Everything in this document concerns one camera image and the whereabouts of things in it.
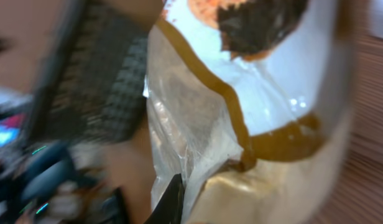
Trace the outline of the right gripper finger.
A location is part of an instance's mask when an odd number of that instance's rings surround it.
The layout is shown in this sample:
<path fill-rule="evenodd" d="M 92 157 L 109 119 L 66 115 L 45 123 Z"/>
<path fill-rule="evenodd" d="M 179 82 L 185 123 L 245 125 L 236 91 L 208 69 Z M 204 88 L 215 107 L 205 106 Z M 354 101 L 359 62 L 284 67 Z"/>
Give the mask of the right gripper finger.
<path fill-rule="evenodd" d="M 175 174 L 144 224 L 181 224 L 184 194 L 182 176 Z"/>

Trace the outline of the beige snack pouch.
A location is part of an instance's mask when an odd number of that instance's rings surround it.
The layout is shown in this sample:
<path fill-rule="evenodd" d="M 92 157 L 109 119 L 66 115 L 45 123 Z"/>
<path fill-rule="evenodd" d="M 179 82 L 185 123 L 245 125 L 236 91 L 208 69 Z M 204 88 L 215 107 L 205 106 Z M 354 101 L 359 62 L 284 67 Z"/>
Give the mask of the beige snack pouch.
<path fill-rule="evenodd" d="M 181 223 L 306 223 L 351 126 L 351 1 L 166 1 L 148 38 L 152 211 Z"/>

